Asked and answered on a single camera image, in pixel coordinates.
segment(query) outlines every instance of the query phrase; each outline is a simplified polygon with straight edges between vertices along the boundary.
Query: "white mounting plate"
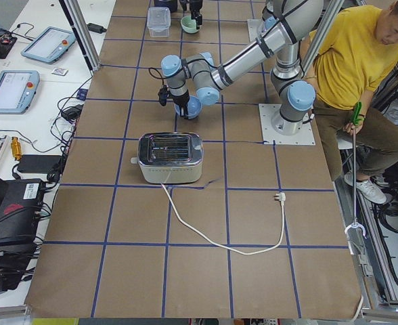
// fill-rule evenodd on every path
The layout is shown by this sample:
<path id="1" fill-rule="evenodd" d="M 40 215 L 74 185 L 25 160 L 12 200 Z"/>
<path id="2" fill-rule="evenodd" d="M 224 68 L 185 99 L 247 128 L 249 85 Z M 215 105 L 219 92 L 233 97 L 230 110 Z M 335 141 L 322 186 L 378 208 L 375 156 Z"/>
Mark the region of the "white mounting plate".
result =
<path id="1" fill-rule="evenodd" d="M 258 27 L 262 19 L 247 19 L 248 39 L 253 42 L 258 36 Z"/>
<path id="2" fill-rule="evenodd" d="M 262 138 L 269 144 L 292 144 L 295 146 L 314 146 L 315 138 L 313 137 L 312 127 L 310 123 L 302 124 L 299 131 L 294 135 L 283 135 L 277 132 L 271 126 L 271 118 L 276 110 L 280 109 L 280 104 L 259 104 L 259 114 L 261 117 Z"/>

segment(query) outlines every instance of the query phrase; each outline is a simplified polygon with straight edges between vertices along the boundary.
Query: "yellow shirt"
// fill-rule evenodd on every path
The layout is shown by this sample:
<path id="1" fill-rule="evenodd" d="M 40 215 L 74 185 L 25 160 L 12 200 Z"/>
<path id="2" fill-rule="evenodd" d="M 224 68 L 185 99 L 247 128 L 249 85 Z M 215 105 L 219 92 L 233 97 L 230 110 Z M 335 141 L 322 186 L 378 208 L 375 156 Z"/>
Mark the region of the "yellow shirt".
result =
<path id="1" fill-rule="evenodd" d="M 317 96 L 323 102 L 353 109 L 361 93 L 375 91 L 398 62 L 398 43 L 383 45 L 375 39 L 380 13 L 377 7 L 362 5 L 337 15 L 313 63 Z"/>

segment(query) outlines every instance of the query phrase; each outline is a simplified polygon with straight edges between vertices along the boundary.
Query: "black container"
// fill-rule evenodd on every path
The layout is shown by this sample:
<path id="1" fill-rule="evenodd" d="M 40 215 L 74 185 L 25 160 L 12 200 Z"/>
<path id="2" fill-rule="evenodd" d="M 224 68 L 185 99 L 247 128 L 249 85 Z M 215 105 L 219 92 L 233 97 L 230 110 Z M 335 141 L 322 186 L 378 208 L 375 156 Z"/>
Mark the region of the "black container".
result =
<path id="1" fill-rule="evenodd" d="M 170 12 L 176 12 L 178 0 L 154 0 L 154 7 L 168 7 Z"/>

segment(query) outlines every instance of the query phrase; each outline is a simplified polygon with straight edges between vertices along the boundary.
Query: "brown pants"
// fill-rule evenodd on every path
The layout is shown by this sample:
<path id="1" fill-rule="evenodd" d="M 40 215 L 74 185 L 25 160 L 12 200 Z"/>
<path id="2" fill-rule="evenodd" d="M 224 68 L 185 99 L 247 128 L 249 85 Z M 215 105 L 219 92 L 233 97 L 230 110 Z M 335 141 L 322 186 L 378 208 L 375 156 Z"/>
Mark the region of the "brown pants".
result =
<path id="1" fill-rule="evenodd" d="M 342 173 L 336 134 L 348 123 L 353 111 L 339 110 L 319 100 L 315 100 L 313 108 L 328 170 L 334 181 Z M 379 175 L 398 161 L 398 126 L 378 110 L 368 110 L 363 128 L 357 133 L 356 139 L 358 145 L 371 148 L 359 167 L 361 173 L 369 176 Z"/>

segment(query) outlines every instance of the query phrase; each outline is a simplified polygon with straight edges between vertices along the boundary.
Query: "white sneaker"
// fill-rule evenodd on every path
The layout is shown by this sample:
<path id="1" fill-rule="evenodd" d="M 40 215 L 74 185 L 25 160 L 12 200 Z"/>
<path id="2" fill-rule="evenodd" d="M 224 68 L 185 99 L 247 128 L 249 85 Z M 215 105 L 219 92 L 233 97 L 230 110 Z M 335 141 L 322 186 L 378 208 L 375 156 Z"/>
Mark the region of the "white sneaker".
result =
<path id="1" fill-rule="evenodd" d="M 353 185 L 353 173 L 349 171 L 343 176 L 345 183 Z M 363 196 L 369 201 L 376 204 L 384 204 L 387 201 L 386 194 L 381 192 L 381 189 L 372 183 L 370 179 L 365 181 L 358 181 L 355 183 L 355 187 L 363 194 Z"/>

